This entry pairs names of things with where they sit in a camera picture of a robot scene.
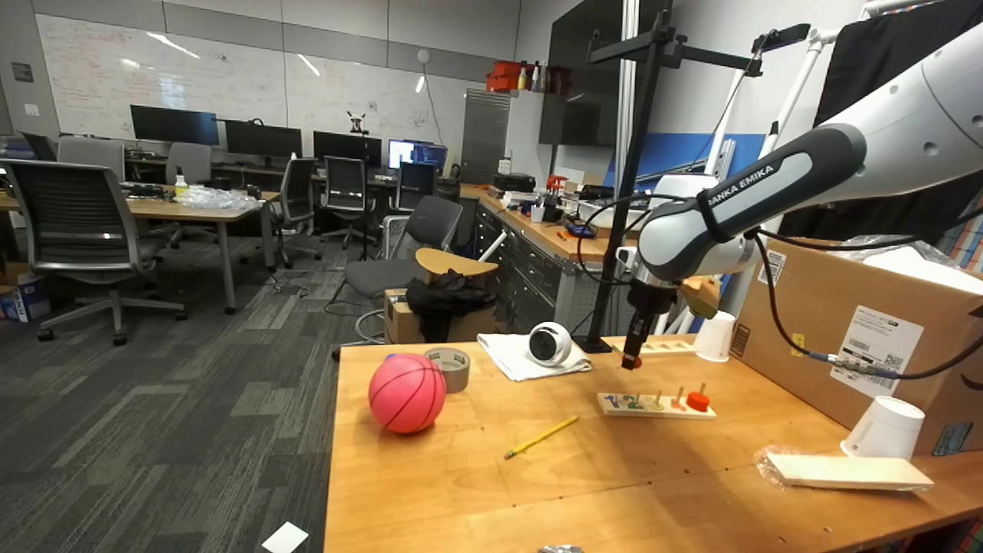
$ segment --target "black metal stand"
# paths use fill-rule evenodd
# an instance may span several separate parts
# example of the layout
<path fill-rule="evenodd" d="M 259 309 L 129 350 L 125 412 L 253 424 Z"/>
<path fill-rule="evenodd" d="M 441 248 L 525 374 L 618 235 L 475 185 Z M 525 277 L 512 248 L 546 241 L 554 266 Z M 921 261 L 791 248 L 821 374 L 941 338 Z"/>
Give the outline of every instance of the black metal stand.
<path fill-rule="evenodd" d="M 643 157 L 643 142 L 647 137 L 656 71 L 660 68 L 680 68 L 683 60 L 691 60 L 691 63 L 705 63 L 705 65 L 739 68 L 750 77 L 762 75 L 760 71 L 760 60 L 736 60 L 736 56 L 725 56 L 725 52 L 686 45 L 686 37 L 680 37 L 675 28 L 671 26 L 671 11 L 653 15 L 653 26 L 651 26 L 647 33 L 639 33 L 634 41 L 624 41 L 624 44 L 615 44 L 615 45 L 605 45 L 605 49 L 596 49 L 589 56 L 589 63 L 634 60 L 643 49 L 647 52 L 643 86 L 639 86 L 639 101 L 643 105 L 639 105 L 639 112 L 634 118 L 634 137 L 629 137 L 629 148 L 627 148 L 627 159 L 624 159 L 624 172 L 622 172 L 622 188 L 618 188 L 618 200 L 622 202 L 615 202 L 615 221 L 612 221 L 612 235 L 607 235 L 607 248 L 605 248 L 602 279 L 598 279 L 598 288 L 596 288 L 589 331 L 585 338 L 578 338 L 578 344 L 586 354 L 612 350 L 602 340 L 602 327 L 605 327 L 605 315 L 607 315 L 607 300 L 612 300 L 612 288 L 615 288 L 615 256 L 618 256 L 618 247 L 624 244 L 624 225 L 627 225 L 627 210 L 629 210 L 624 200 L 634 196 L 634 191 L 637 191 L 639 157 Z"/>

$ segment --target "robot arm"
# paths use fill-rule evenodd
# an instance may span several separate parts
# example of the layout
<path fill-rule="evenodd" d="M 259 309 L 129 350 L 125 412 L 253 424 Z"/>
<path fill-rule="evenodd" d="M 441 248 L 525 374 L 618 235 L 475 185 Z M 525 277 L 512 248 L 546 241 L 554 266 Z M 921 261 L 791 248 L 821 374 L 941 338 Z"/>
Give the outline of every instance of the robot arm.
<path fill-rule="evenodd" d="M 983 26 L 739 174 L 656 207 L 637 247 L 629 300 L 639 300 L 624 366 L 639 366 L 637 349 L 651 331 L 651 310 L 660 310 L 686 277 L 736 271 L 718 266 L 716 252 L 757 225 L 801 207 L 904 196 L 980 172 L 980 52 Z"/>

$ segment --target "whiteboard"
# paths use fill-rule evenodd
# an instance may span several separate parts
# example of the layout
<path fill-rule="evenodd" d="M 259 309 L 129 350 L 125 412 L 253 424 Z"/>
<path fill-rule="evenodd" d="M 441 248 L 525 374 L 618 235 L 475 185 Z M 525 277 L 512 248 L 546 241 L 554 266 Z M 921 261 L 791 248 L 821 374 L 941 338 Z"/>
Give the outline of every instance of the whiteboard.
<path fill-rule="evenodd" d="M 187 49 L 178 52 L 146 30 L 53 15 L 36 15 L 36 28 L 60 133 L 104 139 L 131 139 L 129 105 L 158 105 L 296 126 L 304 155 L 312 155 L 312 128 L 347 133 L 347 112 L 356 112 L 372 137 L 441 142 L 455 163 L 465 96 L 481 89 L 474 81 L 426 77 L 424 93 L 414 93 L 421 75 L 409 71 L 306 56 L 312 75 L 296 52 L 169 33 Z"/>

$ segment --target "tape roll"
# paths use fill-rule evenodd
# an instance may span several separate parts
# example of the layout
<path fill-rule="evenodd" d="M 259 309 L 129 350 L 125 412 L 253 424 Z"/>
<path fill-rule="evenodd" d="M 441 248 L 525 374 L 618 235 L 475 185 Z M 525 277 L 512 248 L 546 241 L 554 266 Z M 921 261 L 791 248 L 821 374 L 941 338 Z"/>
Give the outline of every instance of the tape roll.
<path fill-rule="evenodd" d="M 449 395 L 458 395 L 467 386 L 471 358 L 465 350 L 433 349 L 424 358 L 441 373 Z"/>

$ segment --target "computer monitor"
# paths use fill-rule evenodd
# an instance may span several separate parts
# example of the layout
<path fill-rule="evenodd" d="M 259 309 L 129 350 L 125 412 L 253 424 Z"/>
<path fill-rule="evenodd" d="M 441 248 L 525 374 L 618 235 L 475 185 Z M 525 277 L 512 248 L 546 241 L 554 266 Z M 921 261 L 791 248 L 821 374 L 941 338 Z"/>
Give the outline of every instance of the computer monitor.
<path fill-rule="evenodd" d="M 421 163 L 435 167 L 441 172 L 441 163 L 449 157 L 449 148 L 433 142 L 411 142 L 411 139 L 391 139 L 391 169 L 398 172 L 398 163 Z"/>
<path fill-rule="evenodd" d="M 208 112 L 172 112 L 129 105 L 134 139 L 217 144 L 217 124 Z"/>
<path fill-rule="evenodd" d="M 302 128 L 289 126 L 260 126 L 253 120 L 223 120 L 223 142 L 230 155 L 259 155 L 259 157 L 304 157 Z"/>
<path fill-rule="evenodd" d="M 312 157 L 320 163 L 326 157 L 356 157 L 367 159 L 367 169 L 380 169 L 380 139 L 312 133 Z"/>

